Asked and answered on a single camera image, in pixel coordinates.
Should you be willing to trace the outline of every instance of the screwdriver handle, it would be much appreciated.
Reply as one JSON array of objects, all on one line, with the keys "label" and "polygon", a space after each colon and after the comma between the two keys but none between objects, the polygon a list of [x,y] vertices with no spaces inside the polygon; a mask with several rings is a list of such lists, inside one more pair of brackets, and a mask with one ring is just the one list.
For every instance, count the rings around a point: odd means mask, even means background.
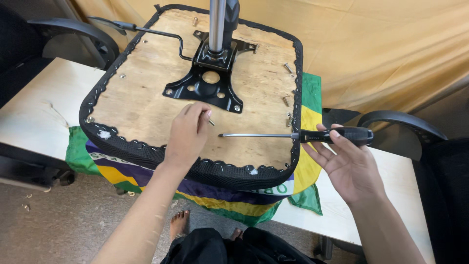
[{"label": "screwdriver handle", "polygon": [[332,142],[329,133],[331,130],[339,132],[344,138],[350,140],[355,146],[364,146],[369,145],[373,141],[373,131],[365,127],[354,127],[354,126],[342,126],[331,128],[325,131],[310,131],[310,130],[300,130],[300,142],[325,142],[328,144],[334,144]]}]

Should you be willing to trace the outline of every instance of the black screwdriver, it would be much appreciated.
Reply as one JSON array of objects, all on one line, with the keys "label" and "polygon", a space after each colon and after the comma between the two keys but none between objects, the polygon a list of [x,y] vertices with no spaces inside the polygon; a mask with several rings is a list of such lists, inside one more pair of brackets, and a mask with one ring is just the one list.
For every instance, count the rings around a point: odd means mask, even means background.
[{"label": "black screwdriver", "polygon": [[329,133],[335,130],[341,136],[350,140],[355,146],[369,145],[373,141],[373,131],[365,127],[341,126],[324,131],[310,131],[301,129],[299,133],[291,134],[220,134],[219,137],[268,137],[268,138],[291,138],[300,140],[301,143],[313,141],[334,144]]}]

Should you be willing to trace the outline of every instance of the yellow curtain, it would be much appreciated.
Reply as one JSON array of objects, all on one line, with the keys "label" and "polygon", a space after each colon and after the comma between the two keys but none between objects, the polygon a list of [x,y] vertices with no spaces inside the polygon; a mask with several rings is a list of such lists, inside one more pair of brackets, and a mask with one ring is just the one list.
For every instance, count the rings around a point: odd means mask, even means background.
[{"label": "yellow curtain", "polygon": [[[74,0],[86,16],[142,26],[153,0]],[[209,0],[160,0],[209,8]],[[409,112],[469,73],[467,0],[240,0],[240,18],[303,43],[323,107]],[[134,36],[106,29],[124,49]]]}]

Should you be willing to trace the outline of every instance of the white foam stuffing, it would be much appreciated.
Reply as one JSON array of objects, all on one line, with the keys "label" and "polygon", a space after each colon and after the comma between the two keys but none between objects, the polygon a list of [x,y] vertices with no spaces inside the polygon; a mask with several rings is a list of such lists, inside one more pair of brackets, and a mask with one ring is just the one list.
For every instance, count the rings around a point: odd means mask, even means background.
[{"label": "white foam stuffing", "polygon": [[111,137],[111,133],[109,133],[108,131],[101,131],[98,136],[102,139],[108,139]]}]

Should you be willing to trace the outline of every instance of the black chair armrest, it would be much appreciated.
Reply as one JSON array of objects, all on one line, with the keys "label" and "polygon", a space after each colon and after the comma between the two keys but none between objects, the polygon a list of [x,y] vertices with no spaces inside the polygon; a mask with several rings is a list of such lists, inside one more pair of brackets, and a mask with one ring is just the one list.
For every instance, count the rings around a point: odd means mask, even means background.
[{"label": "black chair armrest", "polygon": [[119,55],[119,47],[115,41],[104,31],[92,25],[66,18],[32,19],[28,20],[28,23],[38,31],[45,42],[62,34],[89,37],[106,61],[105,69],[108,69]]},{"label": "black chair armrest", "polygon": [[422,148],[448,140],[448,138],[433,125],[418,117],[398,111],[379,110],[370,112],[360,118],[357,126],[368,127],[371,123],[378,121],[400,124],[409,128],[417,135],[422,144]]}]

